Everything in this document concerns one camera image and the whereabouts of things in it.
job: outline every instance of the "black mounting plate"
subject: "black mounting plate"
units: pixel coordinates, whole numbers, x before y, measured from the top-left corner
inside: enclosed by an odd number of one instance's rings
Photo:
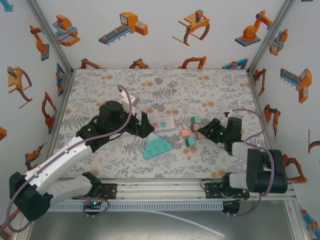
[[[101,199],[116,199],[117,184],[115,183],[101,183],[101,191],[99,198]]]
[[[215,182],[208,182],[204,184],[205,188],[205,196],[207,199],[224,199],[227,200],[228,197],[223,195],[222,188],[221,188],[221,182],[215,183]],[[233,197],[230,197],[232,199],[243,199],[247,200],[250,198],[250,194],[248,191],[242,192],[242,190],[239,192],[240,189],[235,189],[237,192],[234,194],[232,193]]]

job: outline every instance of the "triangular power strip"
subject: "triangular power strip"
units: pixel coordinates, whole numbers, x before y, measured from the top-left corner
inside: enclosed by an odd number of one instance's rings
[[[161,137],[155,135],[153,132],[148,136],[145,150],[144,159],[151,159],[160,154],[164,154],[172,149],[172,145],[162,139]]]

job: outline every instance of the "white wall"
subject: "white wall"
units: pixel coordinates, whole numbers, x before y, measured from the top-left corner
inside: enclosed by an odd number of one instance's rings
[[[79,68],[81,59],[107,68],[128,68],[133,61],[142,58],[151,68],[167,65],[179,67],[191,57],[207,56],[205,68],[221,68],[232,61],[248,58],[248,66],[262,41],[243,47],[235,42],[244,29],[253,25],[256,14],[265,10],[272,21],[284,0],[38,0],[48,23],[56,21],[56,15],[69,18],[78,28],[80,41],[73,46],[61,46],[73,68]],[[175,40],[183,39],[186,27],[178,23],[198,9],[210,18],[210,30],[202,41],[189,36],[190,46]],[[129,34],[110,46],[98,40],[121,25],[119,14],[132,12],[139,21],[148,25],[148,35]],[[267,34],[267,26],[261,25],[258,37]]]
[[[9,177],[19,171],[24,174],[25,154],[31,153],[39,145],[49,142],[48,127],[42,114],[42,101],[45,91],[49,93],[58,111],[62,97],[57,95],[56,63],[58,58],[50,46],[49,59],[40,60],[40,52],[36,48],[36,38],[30,33],[30,25],[39,27],[25,1],[11,1],[13,12],[4,12],[0,7],[0,127],[7,130],[7,136],[0,141],[0,224],[5,220],[5,211],[9,203]],[[46,44],[45,35],[39,34]],[[29,75],[32,87],[25,91],[32,101],[19,109],[25,101],[14,91],[8,93],[7,67],[19,66]],[[27,80],[23,77],[24,87]],[[53,109],[46,106],[47,113],[52,115]],[[46,145],[38,158],[44,160]]]
[[[319,1],[297,1],[280,29],[288,28],[284,49],[278,56],[266,53],[258,67],[259,70],[266,69],[265,92],[260,97],[262,106],[270,104],[281,112],[275,147],[300,162],[308,182],[295,184],[294,189],[301,206],[316,221],[320,221],[320,147],[312,148],[308,154],[308,129],[311,130],[311,142],[320,140],[319,8]],[[298,102],[294,87],[280,80],[281,68],[298,76],[305,68],[310,70],[312,84],[304,103]],[[287,174],[296,177],[298,172],[290,167]]]

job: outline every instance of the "floral tablecloth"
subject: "floral tablecloth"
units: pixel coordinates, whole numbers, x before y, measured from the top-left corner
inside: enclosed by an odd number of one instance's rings
[[[108,100],[121,102],[117,85],[140,97],[136,112],[149,117],[171,115],[178,122],[173,130],[157,134],[171,143],[173,149],[157,157],[143,158],[146,139],[124,133],[91,156],[78,162],[63,177],[75,178],[91,171],[99,178],[218,178],[225,172],[246,170],[246,161],[228,155],[212,141],[202,139],[186,147],[180,130],[190,128],[191,118],[200,116],[202,126],[213,118],[222,120],[228,109],[256,110],[245,70],[226,69],[78,69],[61,127],[54,146],[57,152],[94,116]],[[242,118],[242,139],[261,131],[254,114],[238,112]],[[265,144],[261,135],[253,140]]]

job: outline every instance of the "white power strip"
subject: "white power strip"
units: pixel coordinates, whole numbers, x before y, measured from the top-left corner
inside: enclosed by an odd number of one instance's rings
[[[155,132],[176,128],[173,116],[151,117],[149,118],[149,123],[154,127]]]

